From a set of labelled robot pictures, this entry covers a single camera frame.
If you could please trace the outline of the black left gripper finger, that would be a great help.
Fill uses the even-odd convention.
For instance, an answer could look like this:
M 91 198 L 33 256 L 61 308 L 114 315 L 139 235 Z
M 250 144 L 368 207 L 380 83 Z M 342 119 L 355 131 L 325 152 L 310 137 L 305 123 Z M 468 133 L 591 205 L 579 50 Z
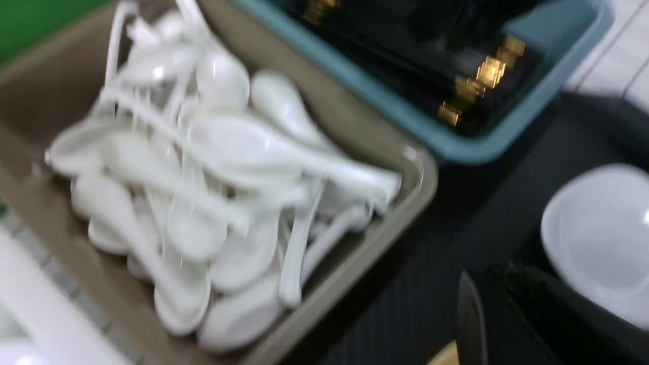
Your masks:
M 647 364 L 647 332 L 533 267 L 459 278 L 461 364 Z

